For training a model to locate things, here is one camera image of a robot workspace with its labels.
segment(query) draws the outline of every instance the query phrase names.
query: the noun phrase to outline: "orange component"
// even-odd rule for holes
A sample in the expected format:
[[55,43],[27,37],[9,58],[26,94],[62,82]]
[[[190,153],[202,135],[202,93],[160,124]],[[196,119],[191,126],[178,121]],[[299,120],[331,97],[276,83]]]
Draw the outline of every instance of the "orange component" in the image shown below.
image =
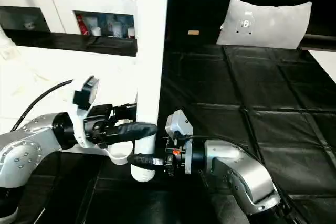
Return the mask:
[[175,154],[175,155],[178,155],[180,152],[181,152],[181,151],[178,150],[178,149],[174,149],[174,150],[173,150],[173,154]]

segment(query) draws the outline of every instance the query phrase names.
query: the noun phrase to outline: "black cable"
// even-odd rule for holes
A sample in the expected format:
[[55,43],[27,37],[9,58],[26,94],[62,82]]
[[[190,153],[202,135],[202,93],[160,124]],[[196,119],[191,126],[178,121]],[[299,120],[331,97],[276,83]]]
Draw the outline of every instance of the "black cable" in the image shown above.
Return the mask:
[[68,85],[70,83],[72,83],[73,80],[68,80],[65,82],[62,82],[60,84],[57,84],[56,86],[53,86],[52,88],[48,89],[46,92],[44,92],[43,94],[41,94],[38,98],[36,98],[30,105],[29,107],[25,110],[25,112],[23,112],[23,114],[20,116],[20,118],[17,120],[17,122],[15,123],[15,125],[13,126],[13,128],[10,131],[15,131],[19,125],[22,123],[23,119],[27,116],[27,114],[29,113],[29,111],[36,105],[36,103],[38,103],[43,97],[45,97],[46,95],[50,94],[51,92],[53,92],[54,90],[63,87],[65,85]]
[[[207,135],[188,135],[188,136],[183,136],[183,137],[179,137],[178,140],[189,140],[189,139],[197,139],[197,138],[201,138],[201,139],[205,139],[205,140],[223,140],[226,141],[228,143],[231,143],[233,145],[237,145],[239,148],[241,148],[244,152],[246,152],[248,155],[250,155],[252,158],[254,158],[255,160],[257,160],[258,162],[260,162],[261,164],[263,164],[263,162],[257,157],[257,155],[255,155],[254,153],[252,153],[250,150],[248,150],[244,145],[237,143],[236,141],[232,140],[229,137],[225,137],[225,136],[217,136],[217,135],[211,135],[211,136],[207,136]],[[289,197],[289,195],[275,182],[275,180],[273,179],[273,177],[271,176],[271,174],[269,174],[275,187],[278,190],[278,193],[280,195],[280,198],[282,199],[283,204],[285,205],[285,208],[290,211],[291,207],[294,208],[297,213],[299,215],[301,215],[301,217],[303,218],[303,220],[306,223],[309,223],[309,221],[306,219],[306,217],[303,215],[303,213],[296,207],[296,205],[294,204],[292,198]]]

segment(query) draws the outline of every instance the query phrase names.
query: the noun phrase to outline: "black tabletop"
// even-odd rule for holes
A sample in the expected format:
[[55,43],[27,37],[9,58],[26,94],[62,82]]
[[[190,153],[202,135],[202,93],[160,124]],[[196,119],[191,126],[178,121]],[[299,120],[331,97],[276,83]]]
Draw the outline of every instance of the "black tabletop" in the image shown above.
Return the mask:
[[[260,155],[311,223],[336,222],[336,84],[307,51],[168,47],[157,147],[182,109],[194,134]],[[17,223],[247,223],[227,185],[203,173],[148,183],[107,157],[52,154],[32,175]]]

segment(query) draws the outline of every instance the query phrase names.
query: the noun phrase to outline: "white cup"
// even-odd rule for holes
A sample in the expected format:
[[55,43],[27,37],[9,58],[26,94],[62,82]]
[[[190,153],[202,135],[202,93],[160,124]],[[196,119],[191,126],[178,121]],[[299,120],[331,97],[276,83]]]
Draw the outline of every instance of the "white cup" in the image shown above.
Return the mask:
[[101,36],[101,29],[99,26],[92,27],[91,34],[94,36]]
[[127,164],[127,157],[133,152],[132,141],[111,144],[107,148],[107,153],[112,162],[116,165]]

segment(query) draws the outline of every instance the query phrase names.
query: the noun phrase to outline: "white cabinet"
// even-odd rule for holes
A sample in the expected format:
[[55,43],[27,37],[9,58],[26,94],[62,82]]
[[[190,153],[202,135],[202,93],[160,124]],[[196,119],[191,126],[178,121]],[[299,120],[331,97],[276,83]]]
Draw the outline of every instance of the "white cabinet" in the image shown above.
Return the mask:
[[64,33],[53,0],[0,0],[0,24],[5,29],[28,29]]
[[76,19],[77,13],[94,13],[131,15],[132,22],[136,28],[135,0],[54,0],[55,7],[58,11],[60,20],[64,26],[65,32],[69,34],[81,34]]

